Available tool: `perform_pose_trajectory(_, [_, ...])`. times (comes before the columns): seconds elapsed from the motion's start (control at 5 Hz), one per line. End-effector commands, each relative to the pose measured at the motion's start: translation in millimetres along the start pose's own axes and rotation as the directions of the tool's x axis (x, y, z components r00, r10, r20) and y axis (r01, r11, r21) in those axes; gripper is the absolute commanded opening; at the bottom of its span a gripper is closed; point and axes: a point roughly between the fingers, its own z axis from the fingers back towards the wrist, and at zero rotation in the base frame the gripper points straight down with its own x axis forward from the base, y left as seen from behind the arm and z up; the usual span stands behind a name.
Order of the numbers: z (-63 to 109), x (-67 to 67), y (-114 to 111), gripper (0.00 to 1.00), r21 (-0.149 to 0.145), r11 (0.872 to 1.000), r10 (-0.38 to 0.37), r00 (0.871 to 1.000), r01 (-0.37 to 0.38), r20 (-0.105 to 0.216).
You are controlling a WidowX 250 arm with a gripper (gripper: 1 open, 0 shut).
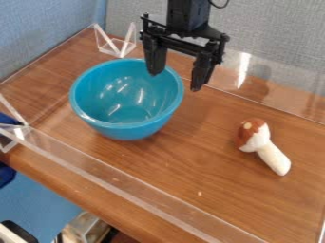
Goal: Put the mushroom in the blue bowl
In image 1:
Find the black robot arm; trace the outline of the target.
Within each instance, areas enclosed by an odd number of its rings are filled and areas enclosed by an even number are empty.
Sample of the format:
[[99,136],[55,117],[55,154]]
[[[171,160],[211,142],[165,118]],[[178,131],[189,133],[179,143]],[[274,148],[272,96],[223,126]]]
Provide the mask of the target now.
[[230,41],[226,33],[210,24],[211,7],[223,9],[211,0],[167,0],[166,23],[140,16],[144,61],[148,73],[155,76],[165,70],[166,54],[170,49],[195,58],[191,70],[190,90],[199,91],[209,82],[213,70],[222,64],[225,46]]

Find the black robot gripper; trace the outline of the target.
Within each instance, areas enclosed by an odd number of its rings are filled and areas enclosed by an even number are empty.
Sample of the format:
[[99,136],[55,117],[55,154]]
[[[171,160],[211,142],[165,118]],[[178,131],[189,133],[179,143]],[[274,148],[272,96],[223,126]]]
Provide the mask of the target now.
[[229,35],[210,26],[207,13],[170,11],[165,23],[144,13],[140,20],[143,26],[139,35],[148,73],[155,76],[163,72],[170,49],[197,56],[190,90],[199,91],[210,80],[214,66],[222,63]]

